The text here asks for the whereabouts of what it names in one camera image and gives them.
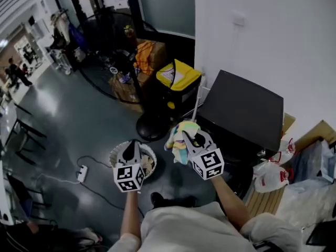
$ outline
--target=electrical cable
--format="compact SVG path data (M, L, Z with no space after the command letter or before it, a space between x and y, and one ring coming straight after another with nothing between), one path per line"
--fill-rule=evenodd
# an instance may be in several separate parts
M103 247L103 248L106 248L107 250L110 249L110 247L108 247L108 246L104 246L104 245L91 245L91 246L88 246L88 247L79 249L79 250L77 250L77 251L86 251L86 250L89 250L89 249L91 249L91 248L98 248L98 247Z
M84 155L84 156L79 157L79 158L77 159L77 165L78 165L78 167L81 167L81 165L79 165L79 161L80 161L81 159L84 159L84 158L87 158L87 157L90 158L90 159L92 159L93 161L99 163L99 164L104 165L104 166L107 167L107 168L112 168L112 166L109 166L109 165L107 165L107 164L105 164L105 163L103 163L103 162L97 161L94 157L92 157L92 156L90 156L90 155Z
M38 178L36 178L36 181L35 181L35 187L36 187L36 184L37 184L37 180L41 177L41 176L45 176L45 177L47 177L47 178L51 178L51 179L54 179L54 180L57 180L58 182L61 182L61 183L70 183L70 184L79 184L80 182L79 181L77 181L77 182L73 182L73 181L69 181L69 180L62 180L62 179L58 179L58 178L56 178L56 177L53 177L53 176L50 176L50 175L47 175L47 174L40 174L39 176L38 176Z
M83 183L80 183L80 185L82 185L83 187L85 187L85 188L86 188L87 190L89 190L90 192L92 192L92 193L98 195L99 197L101 197L103 200L105 200L105 202L107 202L107 203L108 203L109 205L111 205L112 207L114 207L114 208L116 208L116 209L119 209L119 210L122 210L122 211L125 210L125 208L123 208L123 207L116 206L116 205L112 204L112 203L111 203L105 196L103 196L103 195L101 195L100 193L98 193L98 192L92 190L92 189L89 188L88 186L85 186ZM141 214L142 218L145 218L143 212L141 211L141 209L140 209L139 207L138 207L138 210L139 210L139 213Z
M100 161L97 161L94 157L92 157L92 156L90 156L90 155L84 155L84 156L79 157L79 158L77 159L77 165L78 165L78 167L81 167L81 165L79 165L79 160L81 160L81 159L83 159L83 158L87 158L87 157L90 158L90 159L92 159L93 161L99 163L99 164L104 165L104 166L107 167L107 168L112 168L111 166L108 166L108 165L106 165L105 163L102 163L102 162L100 162ZM103 200L105 200L105 202L107 202L107 203L108 203L109 205L111 205L112 207L114 207L114 208L116 208L116 209L119 209L119 210L122 210L122 211L125 210L123 207L116 206L116 205L112 204L112 203L111 203L105 196L103 196L103 195L101 195L100 193L98 193L98 192L96 192L96 191L90 189L88 186L85 186L83 183L81 183L81 182L79 182L79 181L77 181L77 182L73 182L73 181L69 181L69 180L61 180L61 179L58 179L58 178L53 177L53 176L50 176L50 175L40 174L40 175L38 176L38 178L36 178L35 187L36 187L36 184L37 184L37 180L38 180L41 176L45 176L45 177L47 177L47 178L54 179L54 180L56 180L56 181L58 181L58 182L61 182L61 183L64 182L64 183L70 183L70 184L74 184L74 185L80 184L80 185L82 185L83 187L85 187L87 190L89 190L89 191L91 191L92 193L94 193L94 194L98 195L99 197L101 197ZM138 210L139 210L141 216L144 218L145 216L144 216L143 212L141 211L141 209L140 209L139 207L138 207Z

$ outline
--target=power strip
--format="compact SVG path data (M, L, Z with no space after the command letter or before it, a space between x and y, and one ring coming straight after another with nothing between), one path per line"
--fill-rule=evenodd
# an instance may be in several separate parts
M77 180L80 183L83 183L87 173L88 173L88 167L85 166L85 165L82 165L81 168L80 168L80 172L79 172L79 175L77 177Z

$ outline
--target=shoe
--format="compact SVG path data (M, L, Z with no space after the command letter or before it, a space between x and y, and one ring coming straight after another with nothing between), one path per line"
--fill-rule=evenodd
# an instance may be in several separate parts
M196 197L188 196L187 198L181 201L181 206L183 207L195 207L196 206Z
M151 202L152 205L154 206L154 208L156 207L160 207L160 205L163 203L164 198L162 197L162 195L158 192L153 192L151 194Z

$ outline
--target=white wall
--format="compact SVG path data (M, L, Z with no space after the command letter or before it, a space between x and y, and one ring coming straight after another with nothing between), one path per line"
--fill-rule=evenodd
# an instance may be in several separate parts
M336 0L195 1L195 68L209 87L223 69L279 94L296 117L288 138L322 119L336 129Z
M35 21L43 19L49 29L51 26L50 17L58 10L55 0L19 0L0 18L0 36L5 38L12 29L15 29L20 23L29 20L31 16Z

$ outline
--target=hand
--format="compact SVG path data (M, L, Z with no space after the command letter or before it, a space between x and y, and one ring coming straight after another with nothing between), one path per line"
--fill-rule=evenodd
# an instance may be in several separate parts
M38 225L35 224L34 222L27 222L27 226L32 232L32 234L37 234L38 233Z
M224 178L222 178L221 175L217 175L217 176L211 178L210 180L213 184L221 182L221 180L223 180L225 182Z

